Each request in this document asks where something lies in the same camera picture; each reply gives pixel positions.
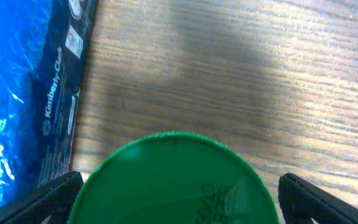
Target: green lid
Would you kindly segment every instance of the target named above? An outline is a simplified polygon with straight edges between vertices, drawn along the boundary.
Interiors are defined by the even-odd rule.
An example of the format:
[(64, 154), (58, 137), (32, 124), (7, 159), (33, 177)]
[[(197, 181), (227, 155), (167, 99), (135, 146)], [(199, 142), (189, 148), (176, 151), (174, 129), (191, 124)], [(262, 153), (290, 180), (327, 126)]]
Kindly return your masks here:
[(278, 223), (267, 189), (221, 143), (159, 133), (109, 156), (84, 184), (69, 223)]

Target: wood grain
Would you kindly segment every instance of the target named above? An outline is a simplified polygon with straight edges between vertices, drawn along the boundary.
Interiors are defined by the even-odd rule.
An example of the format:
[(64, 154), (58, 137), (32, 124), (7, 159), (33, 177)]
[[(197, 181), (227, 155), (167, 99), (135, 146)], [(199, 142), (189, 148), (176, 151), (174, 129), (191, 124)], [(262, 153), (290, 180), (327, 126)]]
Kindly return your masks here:
[(170, 130), (358, 208), (358, 1), (99, 1), (72, 169)]

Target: wooden table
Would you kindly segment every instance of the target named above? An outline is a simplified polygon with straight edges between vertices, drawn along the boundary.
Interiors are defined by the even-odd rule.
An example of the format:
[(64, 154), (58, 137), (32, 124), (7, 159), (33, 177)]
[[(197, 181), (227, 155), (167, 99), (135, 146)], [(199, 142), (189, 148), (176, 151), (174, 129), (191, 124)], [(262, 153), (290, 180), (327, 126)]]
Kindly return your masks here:
[(358, 208), (358, 3), (99, 0), (71, 166), (159, 131), (227, 144)]

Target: blue packaging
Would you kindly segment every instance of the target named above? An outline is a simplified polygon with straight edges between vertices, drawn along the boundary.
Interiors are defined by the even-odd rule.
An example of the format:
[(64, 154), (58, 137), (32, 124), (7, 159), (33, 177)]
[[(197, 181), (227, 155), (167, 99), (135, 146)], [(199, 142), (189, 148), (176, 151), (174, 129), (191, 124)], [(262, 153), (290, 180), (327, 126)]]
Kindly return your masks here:
[(68, 172), (97, 0), (0, 0), (0, 206)]

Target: green bottle cap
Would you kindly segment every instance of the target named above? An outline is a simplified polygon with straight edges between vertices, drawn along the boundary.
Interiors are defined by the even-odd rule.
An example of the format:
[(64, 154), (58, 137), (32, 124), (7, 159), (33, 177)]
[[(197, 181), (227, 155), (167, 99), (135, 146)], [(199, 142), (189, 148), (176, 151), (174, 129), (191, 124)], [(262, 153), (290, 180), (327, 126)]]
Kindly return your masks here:
[(278, 223), (255, 171), (225, 145), (158, 133), (109, 156), (89, 177), (69, 223)]

